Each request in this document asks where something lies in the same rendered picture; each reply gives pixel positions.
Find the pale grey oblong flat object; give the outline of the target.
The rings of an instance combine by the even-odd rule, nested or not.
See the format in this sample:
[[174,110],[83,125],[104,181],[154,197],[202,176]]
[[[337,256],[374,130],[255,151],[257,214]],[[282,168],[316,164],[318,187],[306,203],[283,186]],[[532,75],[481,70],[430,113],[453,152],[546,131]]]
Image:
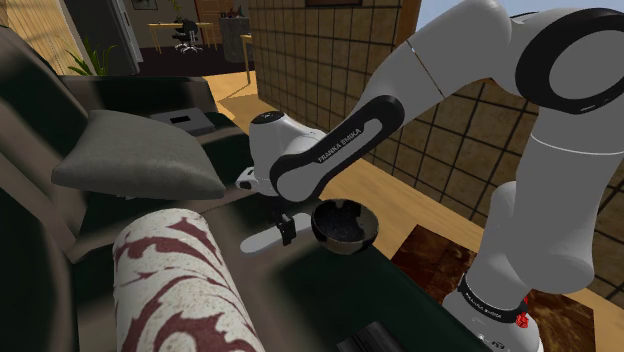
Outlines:
[[[293,222],[295,236],[311,228],[311,217],[309,214],[297,213],[293,216]],[[272,226],[243,240],[240,244],[240,250],[245,254],[252,254],[282,243],[282,231],[278,226]]]

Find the black bowl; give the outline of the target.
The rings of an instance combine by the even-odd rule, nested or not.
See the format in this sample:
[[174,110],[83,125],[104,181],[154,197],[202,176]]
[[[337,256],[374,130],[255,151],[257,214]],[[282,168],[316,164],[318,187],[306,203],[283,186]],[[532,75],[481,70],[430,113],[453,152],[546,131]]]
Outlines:
[[379,233],[379,221],[359,202],[327,199],[313,210],[311,228],[318,242],[330,252],[352,255],[373,244]]

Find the dark brown sofa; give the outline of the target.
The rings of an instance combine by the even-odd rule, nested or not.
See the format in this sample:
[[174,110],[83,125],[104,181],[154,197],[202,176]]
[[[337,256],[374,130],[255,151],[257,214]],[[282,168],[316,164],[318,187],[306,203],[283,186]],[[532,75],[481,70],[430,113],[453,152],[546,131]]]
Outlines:
[[[57,187],[52,168],[83,132],[87,114],[139,116],[196,108],[227,127],[200,77],[59,76],[12,29],[0,25],[0,338],[2,352],[98,352],[107,335],[86,333],[86,306],[111,291],[117,228],[160,200]],[[487,352],[378,250],[339,256],[311,235],[290,249],[244,256],[234,245],[262,225],[262,201],[229,188],[204,212],[225,247],[244,302],[269,352],[339,352],[339,343],[383,323],[407,352]]]

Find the red and white patterned bolster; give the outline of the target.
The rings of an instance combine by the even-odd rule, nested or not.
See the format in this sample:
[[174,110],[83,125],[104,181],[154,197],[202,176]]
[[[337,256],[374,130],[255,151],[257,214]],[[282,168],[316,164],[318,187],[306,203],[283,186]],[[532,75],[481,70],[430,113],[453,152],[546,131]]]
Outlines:
[[117,352],[265,352],[206,220],[149,213],[116,238]]

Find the black ridged object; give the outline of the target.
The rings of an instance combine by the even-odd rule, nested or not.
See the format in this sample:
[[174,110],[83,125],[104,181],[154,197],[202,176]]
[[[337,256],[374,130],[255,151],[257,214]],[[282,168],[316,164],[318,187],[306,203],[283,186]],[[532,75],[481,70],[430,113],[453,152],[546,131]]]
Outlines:
[[372,322],[337,344],[339,352],[407,352],[379,321]]

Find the grey flat box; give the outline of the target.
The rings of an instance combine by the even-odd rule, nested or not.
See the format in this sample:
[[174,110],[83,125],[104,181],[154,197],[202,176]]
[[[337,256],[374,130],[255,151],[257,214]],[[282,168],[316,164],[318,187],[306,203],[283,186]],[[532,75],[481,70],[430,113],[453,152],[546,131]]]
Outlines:
[[198,108],[152,114],[150,118],[180,128],[195,137],[215,131],[215,125]]

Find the brown patterned robot stand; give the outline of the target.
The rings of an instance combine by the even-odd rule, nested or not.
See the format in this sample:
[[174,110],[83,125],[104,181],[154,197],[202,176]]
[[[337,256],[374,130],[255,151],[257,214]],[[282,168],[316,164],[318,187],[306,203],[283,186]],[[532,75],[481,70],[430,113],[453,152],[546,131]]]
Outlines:
[[[416,226],[392,262],[437,302],[457,285],[475,253]],[[593,310],[564,295],[533,290],[529,314],[539,326],[544,352],[597,352]]]

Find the grey cushion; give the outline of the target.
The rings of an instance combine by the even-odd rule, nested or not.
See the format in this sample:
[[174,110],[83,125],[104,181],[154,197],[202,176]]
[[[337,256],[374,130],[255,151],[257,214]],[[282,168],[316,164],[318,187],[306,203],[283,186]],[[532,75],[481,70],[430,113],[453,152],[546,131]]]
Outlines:
[[195,137],[146,117],[92,110],[51,182],[68,188],[134,198],[212,200],[226,187]]

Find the light wooden table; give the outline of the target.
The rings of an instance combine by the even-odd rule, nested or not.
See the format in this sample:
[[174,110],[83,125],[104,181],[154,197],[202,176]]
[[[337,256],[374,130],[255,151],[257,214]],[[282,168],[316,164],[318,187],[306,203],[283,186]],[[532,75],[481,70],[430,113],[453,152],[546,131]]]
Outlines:
[[251,84],[251,74],[250,74],[250,59],[249,59],[249,50],[248,46],[252,44],[252,35],[251,34],[241,34],[240,39],[242,42],[242,50],[243,57],[245,63],[245,71],[247,77],[247,83]]

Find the dark grey cabinet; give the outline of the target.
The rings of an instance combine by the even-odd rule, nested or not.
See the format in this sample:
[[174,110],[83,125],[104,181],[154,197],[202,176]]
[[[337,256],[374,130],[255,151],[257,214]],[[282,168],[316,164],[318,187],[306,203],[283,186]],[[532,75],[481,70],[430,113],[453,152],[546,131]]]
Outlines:
[[219,28],[225,60],[231,63],[243,63],[243,43],[240,36],[251,32],[249,18],[220,18]]

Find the black office chair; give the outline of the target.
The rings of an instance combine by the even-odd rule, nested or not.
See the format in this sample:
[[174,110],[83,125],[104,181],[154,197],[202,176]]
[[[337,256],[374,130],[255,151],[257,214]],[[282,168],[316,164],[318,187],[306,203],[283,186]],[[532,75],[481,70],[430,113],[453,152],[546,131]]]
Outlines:
[[179,50],[181,53],[186,53],[187,51],[202,51],[201,47],[195,45],[199,32],[198,25],[188,19],[182,20],[181,24],[182,27],[177,28],[176,33],[172,35],[173,39],[177,39],[179,41],[179,44],[175,46],[175,49]]

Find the light wooden desk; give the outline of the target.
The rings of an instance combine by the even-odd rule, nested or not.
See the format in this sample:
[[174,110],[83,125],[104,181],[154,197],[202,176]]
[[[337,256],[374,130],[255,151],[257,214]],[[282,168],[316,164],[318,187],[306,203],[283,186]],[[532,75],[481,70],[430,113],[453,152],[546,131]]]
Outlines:
[[[196,25],[201,30],[203,35],[204,43],[210,46],[211,44],[216,45],[216,36],[214,32],[214,24],[210,22],[197,22]],[[150,23],[148,25],[149,31],[152,35],[152,40],[154,43],[154,47],[158,53],[162,53],[161,46],[158,41],[158,36],[156,34],[157,29],[165,29],[165,28],[182,28],[182,23]]]

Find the green houseplant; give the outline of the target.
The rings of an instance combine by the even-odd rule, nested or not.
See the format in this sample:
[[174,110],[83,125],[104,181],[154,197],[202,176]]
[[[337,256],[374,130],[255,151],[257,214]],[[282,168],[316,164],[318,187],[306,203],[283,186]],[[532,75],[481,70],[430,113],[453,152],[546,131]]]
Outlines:
[[99,46],[92,47],[87,37],[83,39],[83,45],[93,68],[90,69],[84,59],[79,58],[76,53],[66,49],[66,52],[76,63],[76,66],[68,66],[68,69],[78,73],[81,76],[107,76],[109,74],[110,52],[112,49],[116,48],[116,45],[111,45],[100,51]]

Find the dark grey door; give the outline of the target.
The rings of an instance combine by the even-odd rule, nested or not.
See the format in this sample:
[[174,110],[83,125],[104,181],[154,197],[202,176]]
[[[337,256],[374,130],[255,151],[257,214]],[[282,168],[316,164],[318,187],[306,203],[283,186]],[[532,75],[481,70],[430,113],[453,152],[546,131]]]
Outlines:
[[82,39],[109,53],[109,74],[130,76],[143,61],[124,0],[63,0]]

